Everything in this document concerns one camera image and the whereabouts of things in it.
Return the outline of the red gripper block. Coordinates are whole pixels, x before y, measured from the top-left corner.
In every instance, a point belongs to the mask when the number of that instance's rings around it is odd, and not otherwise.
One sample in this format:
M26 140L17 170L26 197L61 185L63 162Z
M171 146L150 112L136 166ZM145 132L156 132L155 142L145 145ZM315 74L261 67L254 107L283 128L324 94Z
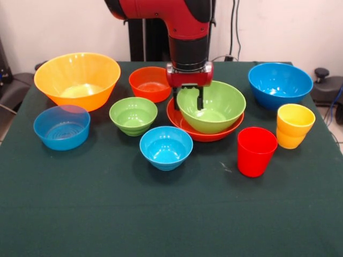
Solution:
M206 62L205 66L198 71L182 72L176 70L172 63L167 63L166 76L167 81L173 87L174 109L179 110L177 103L178 87L182 86L196 86L198 87L199 95L197 97L197 109L204 108L204 86L209 86L213 79L213 63Z

